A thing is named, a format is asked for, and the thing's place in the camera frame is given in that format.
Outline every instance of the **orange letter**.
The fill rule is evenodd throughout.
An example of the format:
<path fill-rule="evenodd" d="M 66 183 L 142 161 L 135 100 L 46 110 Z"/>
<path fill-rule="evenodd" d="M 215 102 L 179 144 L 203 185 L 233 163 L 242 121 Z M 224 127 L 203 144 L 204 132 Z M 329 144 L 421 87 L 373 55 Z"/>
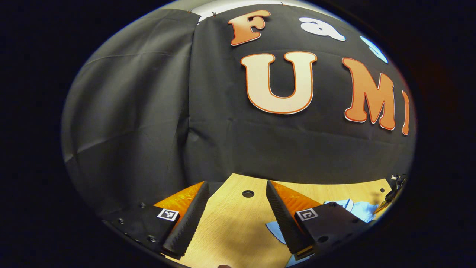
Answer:
<path fill-rule="evenodd" d="M 294 92 L 289 97 L 274 95 L 269 86 L 269 65 L 274 62 L 274 55 L 262 53 L 241 59 L 246 67 L 248 98 L 258 109 L 268 113 L 297 113 L 312 100 L 312 63 L 317 61 L 317 56 L 309 52 L 288 52 L 284 58 L 293 63 L 294 69 Z"/>
<path fill-rule="evenodd" d="M 405 91 L 402 90 L 402 94 L 403 94 L 403 99 L 405 100 L 405 123 L 403 124 L 402 133 L 403 135 L 406 136 L 408 135 L 408 131 L 409 131 L 408 123 L 410 120 L 410 107 L 409 107 L 410 105 L 408 104 L 409 100 Z"/>
<path fill-rule="evenodd" d="M 383 109 L 384 114 L 380 117 L 380 126 L 388 130 L 394 130 L 395 100 L 392 80 L 381 73 L 377 87 L 364 64 L 350 58 L 343 58 L 342 63 L 349 68 L 352 76 L 352 104 L 344 113 L 346 119 L 359 123 L 365 122 L 367 113 L 364 106 L 365 99 L 367 99 L 372 124 L 377 122 L 378 115 Z"/>
<path fill-rule="evenodd" d="M 235 38 L 231 41 L 232 46 L 238 46 L 243 43 L 253 41 L 258 39 L 261 36 L 259 32 L 253 32 L 251 27 L 256 27 L 256 29 L 262 29 L 265 27 L 265 21 L 262 17 L 267 17 L 271 15 L 266 10 L 258 10 L 251 12 L 234 19 L 231 19 L 228 24 L 233 25 L 233 33 Z"/>

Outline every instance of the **light blue cloth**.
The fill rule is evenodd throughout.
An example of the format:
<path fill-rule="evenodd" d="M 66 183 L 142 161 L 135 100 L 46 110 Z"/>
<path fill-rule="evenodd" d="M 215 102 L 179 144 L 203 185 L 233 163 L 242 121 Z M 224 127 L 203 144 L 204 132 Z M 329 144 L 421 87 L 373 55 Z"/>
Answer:
<path fill-rule="evenodd" d="M 347 211 L 350 213 L 354 214 L 354 216 L 358 217 L 362 221 L 369 222 L 373 219 L 375 219 L 375 210 L 378 207 L 377 205 L 371 205 L 369 202 L 358 202 L 354 203 L 352 202 L 351 199 L 345 199 L 341 201 L 335 201 L 337 204 L 341 205 L 343 208 L 345 208 Z"/>
<path fill-rule="evenodd" d="M 284 241 L 283 234 L 281 233 L 281 229 L 279 229 L 279 225 L 277 221 L 272 221 L 266 223 L 266 227 L 268 227 L 268 230 L 271 232 L 271 234 L 274 235 L 281 243 L 284 245 L 286 244 L 286 241 Z"/>
<path fill-rule="evenodd" d="M 344 199 L 340 201 L 335 201 L 337 204 L 345 208 L 348 212 L 352 213 L 354 216 L 358 217 L 362 221 L 368 223 L 371 220 L 375 218 L 374 211 L 377 209 L 378 205 L 371 205 L 369 202 L 358 202 L 354 203 L 352 199 Z M 266 223 L 266 227 L 268 227 L 269 231 L 276 237 L 281 243 L 286 244 L 286 241 L 284 240 L 283 234 L 281 233 L 281 229 L 279 229 L 279 225 L 277 221 L 272 221 Z M 294 265 L 296 263 L 300 263 L 302 261 L 305 261 L 312 257 L 313 255 L 296 260 L 294 258 L 294 255 L 291 255 L 291 258 L 288 261 L 288 264 L 286 264 L 286 267 L 289 267 L 291 265 Z"/>

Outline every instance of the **wooden table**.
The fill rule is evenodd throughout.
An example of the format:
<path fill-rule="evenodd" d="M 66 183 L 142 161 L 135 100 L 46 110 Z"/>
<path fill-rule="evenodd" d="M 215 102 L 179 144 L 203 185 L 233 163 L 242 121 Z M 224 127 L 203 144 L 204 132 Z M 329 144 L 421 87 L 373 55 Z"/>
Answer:
<path fill-rule="evenodd" d="M 339 185 L 278 183 L 319 203 L 351 198 L 354 203 L 380 204 L 391 190 L 385 179 Z M 246 198 L 242 195 L 245 190 L 255 195 Z M 179 261 L 167 258 L 193 268 L 217 268 L 221 264 L 284 268 L 291 253 L 265 226 L 270 221 L 276 218 L 266 198 L 266 180 L 232 174 L 208 200 L 185 256 Z"/>

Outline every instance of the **black cloth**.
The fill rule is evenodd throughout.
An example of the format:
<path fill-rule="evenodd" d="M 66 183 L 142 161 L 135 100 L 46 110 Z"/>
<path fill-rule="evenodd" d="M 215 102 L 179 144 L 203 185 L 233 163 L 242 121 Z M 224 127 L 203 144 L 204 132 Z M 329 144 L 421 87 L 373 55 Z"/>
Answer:
<path fill-rule="evenodd" d="M 228 21 L 261 9 L 271 13 L 261 37 L 231 46 Z M 304 31 L 301 17 L 331 24 L 346 41 Z M 96 213 L 152 204 L 203 180 L 224 182 L 232 173 L 311 184 L 408 173 L 417 133 L 411 92 L 390 55 L 389 64 L 377 58 L 359 38 L 363 34 L 327 15 L 282 5 L 198 19 L 183 10 L 153 11 L 105 42 L 76 77 L 63 114 L 63 155 Z M 318 58 L 312 102 L 291 115 L 259 110 L 248 99 L 241 58 L 275 55 L 271 89 L 288 96 L 294 76 L 283 56 L 292 51 Z M 361 61 L 376 84 L 381 72 L 393 81 L 393 131 L 369 118 L 363 124 L 344 118 L 352 100 L 344 57 Z M 402 90 L 410 97 L 408 136 L 401 131 Z"/>
<path fill-rule="evenodd" d="M 309 267 L 471 267 L 472 9 L 450 1 L 315 3 L 369 38 L 381 34 L 376 44 L 392 49 L 386 56 L 404 67 L 405 78 L 414 77 L 408 82 L 418 142 L 411 180 L 386 217 L 365 238 Z M 59 139 L 63 102 L 80 66 L 111 34 L 159 5 L 5 2 L 3 267 L 165 266 L 116 236 L 84 206 L 64 168 Z"/>

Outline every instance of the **screw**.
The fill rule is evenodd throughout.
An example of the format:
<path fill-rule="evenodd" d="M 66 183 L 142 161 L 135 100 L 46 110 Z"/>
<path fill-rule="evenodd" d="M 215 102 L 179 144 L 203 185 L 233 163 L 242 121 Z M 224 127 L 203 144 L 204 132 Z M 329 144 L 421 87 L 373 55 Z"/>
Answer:
<path fill-rule="evenodd" d="M 152 243 L 157 242 L 157 240 L 155 240 L 155 237 L 153 237 L 153 236 L 148 236 L 147 239 Z"/>

